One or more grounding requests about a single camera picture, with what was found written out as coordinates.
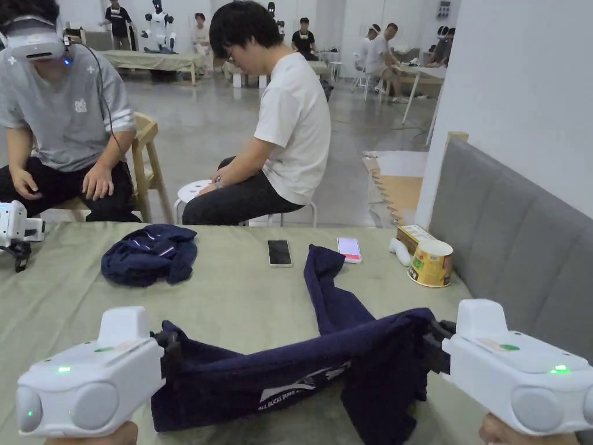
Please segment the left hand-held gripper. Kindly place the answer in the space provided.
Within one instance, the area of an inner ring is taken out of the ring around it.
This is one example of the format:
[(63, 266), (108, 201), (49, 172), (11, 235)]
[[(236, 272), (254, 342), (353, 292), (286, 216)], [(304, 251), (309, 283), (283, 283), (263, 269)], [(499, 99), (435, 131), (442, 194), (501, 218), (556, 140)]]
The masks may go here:
[(144, 307), (103, 313), (98, 338), (35, 363), (18, 379), (16, 421), (31, 437), (102, 437), (115, 432), (180, 364), (176, 331), (151, 336)]

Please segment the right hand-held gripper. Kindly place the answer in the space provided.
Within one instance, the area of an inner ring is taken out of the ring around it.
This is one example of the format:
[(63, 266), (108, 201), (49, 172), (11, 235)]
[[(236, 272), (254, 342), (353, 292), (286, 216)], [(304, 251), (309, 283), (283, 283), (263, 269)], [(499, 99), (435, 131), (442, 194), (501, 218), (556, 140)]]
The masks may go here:
[(592, 429), (586, 358), (506, 326), (503, 307), (463, 300), (457, 323), (432, 321), (423, 364), (518, 432), (549, 436)]

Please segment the person's right hand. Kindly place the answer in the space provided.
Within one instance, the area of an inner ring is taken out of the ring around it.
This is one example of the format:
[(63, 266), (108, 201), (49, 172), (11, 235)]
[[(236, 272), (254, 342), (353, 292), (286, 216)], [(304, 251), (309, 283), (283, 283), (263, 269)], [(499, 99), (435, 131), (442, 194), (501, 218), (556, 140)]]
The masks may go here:
[(484, 416), (479, 437), (485, 444), (579, 444), (574, 433), (532, 436), (517, 432), (490, 413)]

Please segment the person's left hand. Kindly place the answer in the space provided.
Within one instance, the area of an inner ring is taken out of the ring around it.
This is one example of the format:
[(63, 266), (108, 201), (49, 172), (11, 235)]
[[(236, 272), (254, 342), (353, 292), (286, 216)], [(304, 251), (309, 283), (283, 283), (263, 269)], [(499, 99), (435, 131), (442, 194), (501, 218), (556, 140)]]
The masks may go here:
[(102, 437), (51, 437), (45, 445), (134, 445), (138, 440), (138, 425), (127, 421), (116, 431)]

